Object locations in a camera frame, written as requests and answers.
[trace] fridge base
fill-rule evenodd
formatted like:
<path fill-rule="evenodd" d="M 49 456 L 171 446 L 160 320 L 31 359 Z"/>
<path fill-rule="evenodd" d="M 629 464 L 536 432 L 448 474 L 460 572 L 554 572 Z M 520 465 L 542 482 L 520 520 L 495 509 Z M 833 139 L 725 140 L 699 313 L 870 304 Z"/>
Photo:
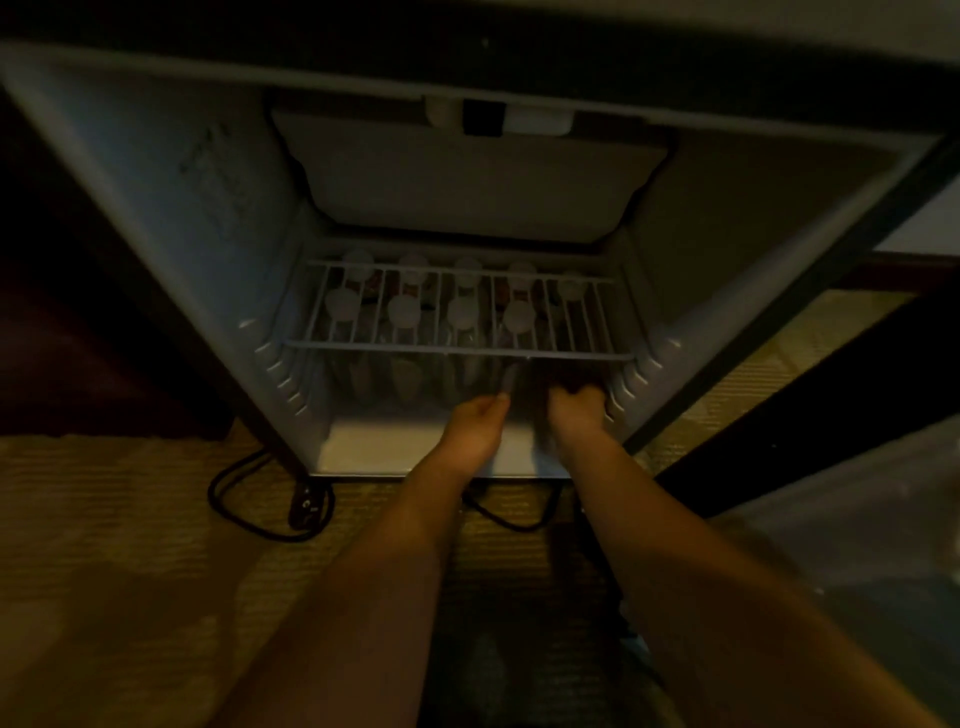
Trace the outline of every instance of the fridge base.
<path fill-rule="evenodd" d="M 343 415 L 334 419 L 311 475 L 351 479 L 406 476 L 438 442 L 449 413 L 417 418 Z M 543 447 L 534 426 L 508 420 L 493 460 L 477 477 L 567 479 L 564 467 Z"/>

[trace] power cord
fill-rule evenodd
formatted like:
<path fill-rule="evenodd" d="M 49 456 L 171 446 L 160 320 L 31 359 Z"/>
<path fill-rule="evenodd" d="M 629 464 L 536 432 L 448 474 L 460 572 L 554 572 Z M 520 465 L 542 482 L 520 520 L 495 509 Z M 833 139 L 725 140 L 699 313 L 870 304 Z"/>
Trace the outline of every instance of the power cord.
<path fill-rule="evenodd" d="M 546 500 L 546 505 L 543 506 L 543 515 L 540 516 L 540 520 L 536 523 L 529 524 L 510 523 L 503 517 L 497 516 L 495 513 L 488 511 L 469 493 L 464 493 L 462 496 L 460 496 L 460 498 L 467 508 L 472 508 L 484 518 L 490 519 L 499 526 L 503 526 L 508 531 L 514 531 L 515 533 L 533 533 L 534 531 L 539 531 L 541 528 L 544 528 L 553 520 L 553 517 L 557 514 L 557 506 L 560 503 L 560 493 L 563 488 L 564 485 L 562 482 L 551 487 L 550 496 Z"/>
<path fill-rule="evenodd" d="M 258 473 L 273 459 L 274 457 L 265 448 L 259 449 L 257 452 L 252 452 L 246 457 L 237 460 L 232 465 L 227 466 L 219 473 L 214 475 L 213 479 L 210 481 L 209 487 L 206 489 L 206 501 L 210 504 L 210 508 L 212 508 L 213 511 L 218 515 L 227 519 L 231 523 L 235 523 L 245 531 L 249 531 L 260 538 L 267 539 L 268 541 L 276 541 L 282 544 L 300 544 L 304 541 L 309 541 L 310 539 L 319 536 L 333 518 L 333 508 L 336 504 L 336 497 L 333 493 L 333 487 L 326 479 L 320 480 L 316 488 L 314 488 L 312 485 L 307 488 L 308 500 L 313 501 L 309 510 L 311 513 L 320 514 L 320 516 L 318 520 L 311 519 L 310 521 L 316 522 L 305 525 L 301 533 L 277 533 L 276 531 L 271 531 L 267 528 L 263 528 L 255 523 L 250 523 L 249 521 L 240 518 L 224 505 L 224 496 L 227 493 L 229 493 L 233 488 L 254 473 Z M 236 474 L 233 476 L 233 478 L 231 478 L 227 484 L 221 488 L 221 483 L 223 483 L 224 480 L 234 473 Z M 546 504 L 543 506 L 543 513 L 540 516 L 540 520 L 536 523 L 529 524 L 510 523 L 506 519 L 497 516 L 495 513 L 492 513 L 484 506 L 480 505 L 480 503 L 478 503 L 476 499 L 469 493 L 464 493 L 461 496 L 461 499 L 467 508 L 472 508 L 484 518 L 493 521 L 497 525 L 502 526 L 507 530 L 514 531 L 515 533 L 533 533 L 534 531 L 539 531 L 541 528 L 547 526 L 547 524 L 550 523 L 553 520 L 553 517 L 557 514 L 557 506 L 560 503 L 562 489 L 563 483 L 558 483 L 551 486 L 550 496 L 547 498 Z"/>
<path fill-rule="evenodd" d="M 306 522 L 301 533 L 277 533 L 267 528 L 262 528 L 255 523 L 250 523 L 240 518 L 224 505 L 224 496 L 229 493 L 230 490 L 246 478 L 260 471 L 273 459 L 274 457 L 267 452 L 266 449 L 259 449 L 257 452 L 253 452 L 247 455 L 247 457 L 241 458 L 232 465 L 227 466 L 210 481 L 210 486 L 206 489 L 206 502 L 210 504 L 210 508 L 212 508 L 215 513 L 223 516 L 231 523 L 235 523 L 245 531 L 250 531 L 252 534 L 267 539 L 268 541 L 276 541 L 282 544 L 300 544 L 319 536 L 327 524 L 330 523 L 330 519 L 333 518 L 333 508 L 336 504 L 333 488 L 326 480 L 321 481 L 316 489 L 313 487 L 309 489 L 310 496 L 315 501 L 310 511 L 320 514 L 320 516 L 318 520 L 310 520 L 316 522 Z M 237 473 L 237 475 L 235 475 L 227 485 L 220 488 L 220 484 L 232 473 Z"/>

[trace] white bottle cap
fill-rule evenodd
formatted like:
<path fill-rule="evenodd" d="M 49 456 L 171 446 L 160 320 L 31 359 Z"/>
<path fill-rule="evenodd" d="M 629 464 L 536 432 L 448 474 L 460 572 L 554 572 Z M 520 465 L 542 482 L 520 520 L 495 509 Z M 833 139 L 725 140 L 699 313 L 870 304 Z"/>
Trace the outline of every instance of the white bottle cap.
<path fill-rule="evenodd" d="M 480 306 L 472 296 L 457 296 L 446 307 L 447 322 L 458 331 L 474 328 L 480 320 Z"/>
<path fill-rule="evenodd" d="M 352 251 L 344 254 L 341 258 L 345 263 L 373 263 L 373 256 L 360 248 L 354 248 Z M 347 280 L 354 283 L 362 283 L 373 275 L 373 266 L 364 265 L 354 268 L 350 266 L 346 269 Z"/>
<path fill-rule="evenodd" d="M 416 328 L 420 324 L 420 302 L 413 296 L 394 296 L 387 303 L 387 317 L 395 328 Z"/>
<path fill-rule="evenodd" d="M 419 268 L 430 265 L 430 261 L 419 253 L 408 253 L 397 262 L 400 265 L 415 265 Z M 426 271 L 401 271 L 400 281 L 405 285 L 423 285 L 426 275 Z"/>
<path fill-rule="evenodd" d="M 508 271 L 513 271 L 515 273 L 536 273 L 537 266 L 533 263 L 528 263 L 526 260 L 518 260 L 516 263 L 511 263 L 510 267 L 507 268 Z M 529 291 L 534 287 L 533 278 L 510 278 L 507 277 L 507 281 L 510 283 L 510 287 L 515 291 Z"/>
<path fill-rule="evenodd" d="M 564 271 L 565 276 L 580 276 L 576 271 Z M 561 280 L 557 283 L 557 293 L 564 301 L 575 303 L 587 293 L 587 284 L 582 280 Z"/>
<path fill-rule="evenodd" d="M 503 325 L 512 334 L 526 333 L 536 321 L 537 311 L 526 301 L 510 301 L 503 312 Z"/>
<path fill-rule="evenodd" d="M 360 313 L 360 294 L 351 288 L 334 288 L 324 299 L 326 313 L 338 324 L 353 321 Z"/>
<path fill-rule="evenodd" d="M 460 268 L 465 271 L 482 271 L 483 263 L 475 257 L 457 258 L 453 264 L 454 268 Z M 458 273 L 455 277 L 457 285 L 461 288 L 474 288 L 480 282 L 479 273 Z"/>

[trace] patterned carpet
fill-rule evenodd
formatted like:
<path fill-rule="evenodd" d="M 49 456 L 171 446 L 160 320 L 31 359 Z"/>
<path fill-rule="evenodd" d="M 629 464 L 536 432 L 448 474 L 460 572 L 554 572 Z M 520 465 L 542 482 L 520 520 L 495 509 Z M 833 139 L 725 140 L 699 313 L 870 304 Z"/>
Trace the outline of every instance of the patterned carpet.
<path fill-rule="evenodd" d="M 657 472 L 903 303 L 827 292 L 640 456 Z M 393 485 L 341 485 L 322 537 L 276 545 L 220 520 L 205 486 L 257 447 L 133 438 L 0 440 L 0 724 L 197 726 Z M 282 527 L 291 484 L 271 464 L 231 495 Z M 610 629 L 572 498 L 545 532 L 467 516 L 441 597 L 424 710 L 443 725 L 650 725 Z M 545 492 L 485 502 L 534 520 Z"/>

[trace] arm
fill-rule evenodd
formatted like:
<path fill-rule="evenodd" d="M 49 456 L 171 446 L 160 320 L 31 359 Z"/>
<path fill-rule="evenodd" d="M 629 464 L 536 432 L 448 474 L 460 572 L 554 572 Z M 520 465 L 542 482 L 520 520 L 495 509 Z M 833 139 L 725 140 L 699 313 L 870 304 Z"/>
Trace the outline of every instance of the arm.
<path fill-rule="evenodd" d="M 688 725 L 942 725 L 791 584 L 664 492 L 603 429 L 603 405 L 595 388 L 554 389 L 550 424 Z"/>
<path fill-rule="evenodd" d="M 413 726 L 460 494 L 496 452 L 506 395 L 465 402 L 391 503 L 326 569 L 213 726 Z"/>

